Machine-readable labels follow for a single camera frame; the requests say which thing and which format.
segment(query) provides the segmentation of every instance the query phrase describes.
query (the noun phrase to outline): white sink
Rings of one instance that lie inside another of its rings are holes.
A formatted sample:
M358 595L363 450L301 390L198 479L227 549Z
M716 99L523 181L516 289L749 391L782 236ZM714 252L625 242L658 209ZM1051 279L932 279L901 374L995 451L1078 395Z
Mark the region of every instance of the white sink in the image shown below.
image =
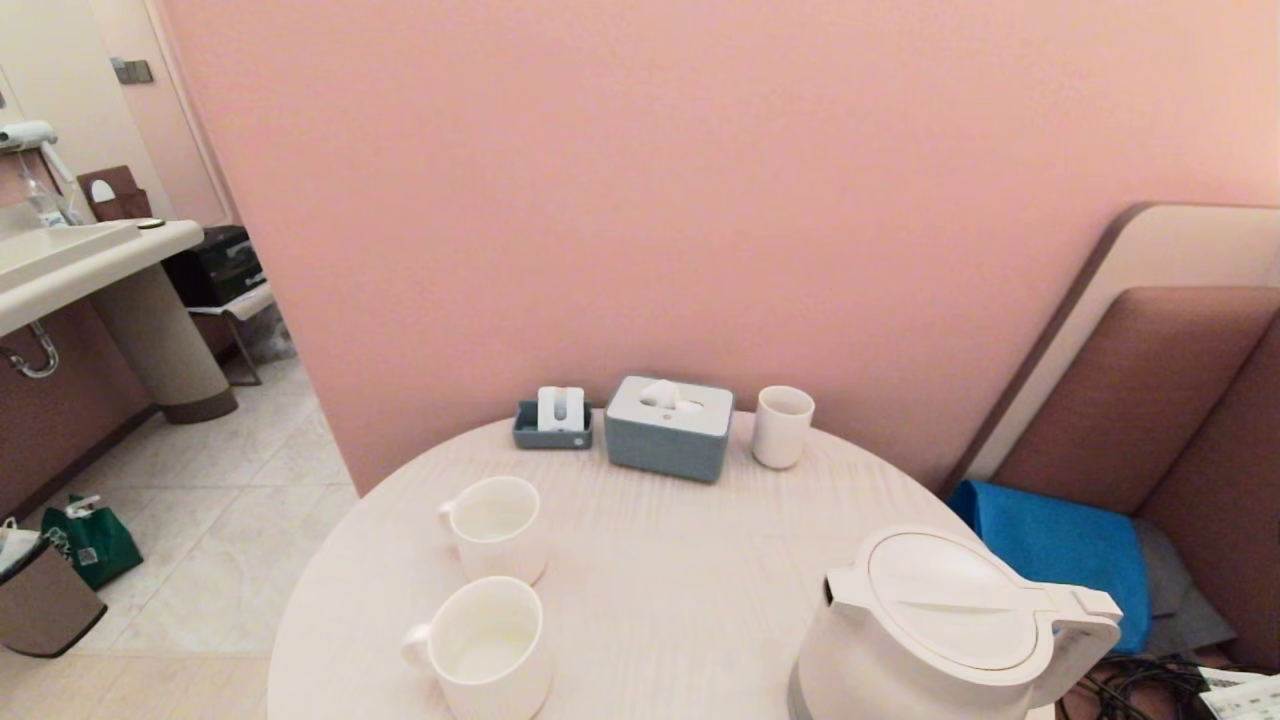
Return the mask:
M46 228L26 205L0 209L0 337L204 237L191 220L146 231L137 220Z
M36 228L0 237L0 292L13 290L72 263L142 237L123 220L61 228Z

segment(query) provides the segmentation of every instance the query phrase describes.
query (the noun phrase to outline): white cup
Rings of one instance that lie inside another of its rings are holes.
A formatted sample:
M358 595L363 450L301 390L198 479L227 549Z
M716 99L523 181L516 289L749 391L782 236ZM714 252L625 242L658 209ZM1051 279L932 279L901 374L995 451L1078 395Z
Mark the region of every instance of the white cup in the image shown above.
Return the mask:
M509 575L532 584L547 568L547 533L538 521L538 488L498 477L480 480L439 509L468 579Z
M401 652L435 674L458 720L529 720L552 685L543 603L515 578L463 585L410 629Z
M800 461L804 437L813 424L814 401L803 389L771 386L760 391L755 406L751 454L762 465L786 470Z

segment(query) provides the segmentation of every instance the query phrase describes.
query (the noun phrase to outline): tissue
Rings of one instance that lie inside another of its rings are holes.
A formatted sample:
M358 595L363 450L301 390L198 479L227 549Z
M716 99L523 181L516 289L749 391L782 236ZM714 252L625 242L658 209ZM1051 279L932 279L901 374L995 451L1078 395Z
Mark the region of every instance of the tissue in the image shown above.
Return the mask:
M703 409L701 402L684 400L680 397L680 386L671 380L658 380L640 391L640 402L663 410L676 410L680 413L696 413Z

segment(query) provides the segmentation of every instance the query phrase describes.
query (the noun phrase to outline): bottle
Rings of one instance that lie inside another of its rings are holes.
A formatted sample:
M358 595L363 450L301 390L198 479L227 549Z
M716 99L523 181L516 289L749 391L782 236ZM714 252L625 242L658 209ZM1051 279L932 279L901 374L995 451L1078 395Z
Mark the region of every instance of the bottle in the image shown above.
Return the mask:
M70 223L67 220L67 215L63 214L58 199L54 193L45 187L45 183L40 182L40 178L28 173L22 172L22 179L27 183L27 204L36 210L40 215L40 220L45 223L46 227L67 227Z

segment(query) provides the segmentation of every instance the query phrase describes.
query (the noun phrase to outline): tile floor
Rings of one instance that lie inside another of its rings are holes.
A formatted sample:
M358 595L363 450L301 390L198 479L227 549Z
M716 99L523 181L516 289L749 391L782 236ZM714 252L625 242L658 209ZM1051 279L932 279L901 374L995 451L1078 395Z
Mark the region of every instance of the tile floor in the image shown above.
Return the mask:
M0 653L0 716L26 716L5 706L19 696L41 717L264 716L260 697L237 700L243 707L201 698L225 684L261 696L293 584L356 492L302 365L273 363L262 375L265 386L237 388L232 415L152 418L67 487L101 495L146 561L100 591L110 610L67 657ZM157 667L173 682L143 697L133 685ZM87 678L82 691L56 701L70 671ZM97 711L79 710L84 693L100 696Z

